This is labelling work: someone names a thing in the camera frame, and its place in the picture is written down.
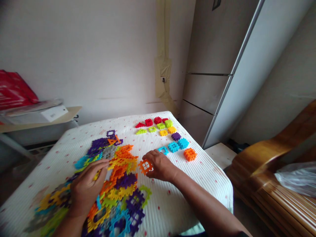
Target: wooden chair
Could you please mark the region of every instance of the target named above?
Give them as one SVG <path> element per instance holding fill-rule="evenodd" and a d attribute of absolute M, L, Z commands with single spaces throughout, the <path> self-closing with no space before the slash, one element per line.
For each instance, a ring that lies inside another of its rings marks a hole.
<path fill-rule="evenodd" d="M 316 200 L 291 191 L 274 172 L 279 158 L 316 132 L 316 100 L 283 131 L 240 152 L 227 170 L 235 195 L 250 206 L 276 236 L 316 236 Z M 295 160 L 316 160 L 316 146 Z"/>

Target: red bag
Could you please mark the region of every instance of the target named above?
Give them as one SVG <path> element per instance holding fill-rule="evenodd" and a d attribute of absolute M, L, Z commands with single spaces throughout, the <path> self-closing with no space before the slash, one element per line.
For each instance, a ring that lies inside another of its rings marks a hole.
<path fill-rule="evenodd" d="M 0 110 L 38 102 L 38 97 L 17 72 L 0 70 Z"/>

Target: person's left hand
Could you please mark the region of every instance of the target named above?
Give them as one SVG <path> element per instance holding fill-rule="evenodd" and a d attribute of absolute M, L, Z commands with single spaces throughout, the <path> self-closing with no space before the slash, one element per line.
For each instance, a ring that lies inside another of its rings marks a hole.
<path fill-rule="evenodd" d="M 68 215 L 72 217 L 87 216 L 92 205 L 99 195 L 106 174 L 108 172 L 109 160 L 101 159 L 89 164 L 83 172 L 76 178 L 71 188 L 71 207 Z M 93 180 L 99 171 L 97 180 Z"/>

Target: white tablecloth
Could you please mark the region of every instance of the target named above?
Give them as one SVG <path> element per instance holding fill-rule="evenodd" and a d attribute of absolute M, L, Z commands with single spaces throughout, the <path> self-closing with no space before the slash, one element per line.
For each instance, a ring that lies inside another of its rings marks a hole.
<path fill-rule="evenodd" d="M 108 130 L 116 130 L 123 145 L 134 145 L 131 153 L 139 161 L 148 151 L 166 146 L 173 141 L 171 134 L 161 137 L 156 132 L 136 135 L 135 125 L 145 119 L 169 118 L 178 133 L 186 138 L 188 147 L 197 152 L 194 161 L 186 162 L 184 150 L 167 155 L 172 163 L 186 172 L 199 185 L 210 192 L 224 206 L 233 208 L 233 188 L 230 180 L 216 163 L 202 150 L 188 132 L 169 112 L 133 115 L 89 123 L 66 131 L 45 158 L 25 179 L 13 195 L 0 208 L 0 227 L 3 236 L 26 236 L 23 229 L 34 215 L 37 203 L 74 172 L 74 163 L 84 156 L 93 140 L 106 137 Z M 198 223 L 182 194 L 170 183 L 152 180 L 144 176 L 139 168 L 138 187 L 149 187 L 152 195 L 145 207 L 145 217 L 135 236 L 174 236 Z"/>

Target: refrigerator door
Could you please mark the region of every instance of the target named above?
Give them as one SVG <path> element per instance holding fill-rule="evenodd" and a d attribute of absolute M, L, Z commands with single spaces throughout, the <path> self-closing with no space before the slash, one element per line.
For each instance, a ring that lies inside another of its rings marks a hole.
<path fill-rule="evenodd" d="M 228 76 L 187 74 L 183 99 L 214 115 L 228 78 Z"/>
<path fill-rule="evenodd" d="M 259 2 L 214 1 L 196 1 L 187 72 L 230 74 Z"/>
<path fill-rule="evenodd" d="M 181 102 L 180 111 L 180 124 L 188 131 L 193 139 L 202 146 L 207 130 L 212 122 L 213 115 L 200 110 L 184 100 Z"/>

